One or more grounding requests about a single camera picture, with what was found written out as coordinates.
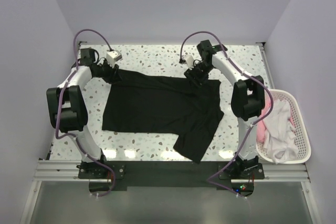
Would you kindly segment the black t-shirt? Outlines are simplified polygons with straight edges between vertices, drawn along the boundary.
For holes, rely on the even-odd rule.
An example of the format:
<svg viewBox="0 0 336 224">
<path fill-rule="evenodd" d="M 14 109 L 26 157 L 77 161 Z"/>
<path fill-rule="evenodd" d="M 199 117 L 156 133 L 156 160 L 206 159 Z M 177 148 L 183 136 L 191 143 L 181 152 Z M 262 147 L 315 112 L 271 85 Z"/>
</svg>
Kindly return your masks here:
<svg viewBox="0 0 336 224">
<path fill-rule="evenodd" d="M 119 76 L 110 88 L 102 130 L 176 134 L 174 150 L 200 163 L 224 116 L 221 82 L 208 80 L 198 88 L 186 78 L 129 70 L 119 70 Z"/>
</svg>

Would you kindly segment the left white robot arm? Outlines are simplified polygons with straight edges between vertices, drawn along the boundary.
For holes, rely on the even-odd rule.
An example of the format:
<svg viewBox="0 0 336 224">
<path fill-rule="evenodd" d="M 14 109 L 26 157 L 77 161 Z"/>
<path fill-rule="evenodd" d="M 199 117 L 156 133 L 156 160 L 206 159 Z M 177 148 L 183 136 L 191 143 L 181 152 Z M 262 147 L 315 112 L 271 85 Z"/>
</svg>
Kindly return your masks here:
<svg viewBox="0 0 336 224">
<path fill-rule="evenodd" d="M 75 54 L 75 63 L 65 81 L 46 91 L 55 138 L 70 138 L 81 153 L 84 169 L 92 163 L 90 171 L 97 178 L 108 174 L 109 165 L 88 129 L 89 114 L 82 92 L 93 78 L 101 78 L 109 84 L 119 81 L 117 61 L 121 59 L 122 54 L 117 50 L 109 50 L 105 57 L 100 58 L 95 49 L 81 49 Z"/>
</svg>

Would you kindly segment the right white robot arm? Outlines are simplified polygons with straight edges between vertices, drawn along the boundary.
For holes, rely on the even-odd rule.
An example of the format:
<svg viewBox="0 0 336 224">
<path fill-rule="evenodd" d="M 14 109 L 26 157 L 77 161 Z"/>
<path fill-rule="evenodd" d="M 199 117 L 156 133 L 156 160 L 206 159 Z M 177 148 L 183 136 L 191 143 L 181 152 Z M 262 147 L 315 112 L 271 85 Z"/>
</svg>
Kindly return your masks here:
<svg viewBox="0 0 336 224">
<path fill-rule="evenodd" d="M 209 73 L 217 69 L 233 87 L 230 105 L 238 119 L 238 147 L 233 159 L 220 171 L 230 178 L 246 178 L 259 165 L 256 124 L 265 107 L 264 80 L 261 76 L 245 73 L 222 44 L 213 46 L 209 40 L 204 40 L 197 45 L 197 50 L 201 60 L 191 55 L 180 56 L 180 63 L 188 67 L 184 75 L 201 87 Z"/>
</svg>

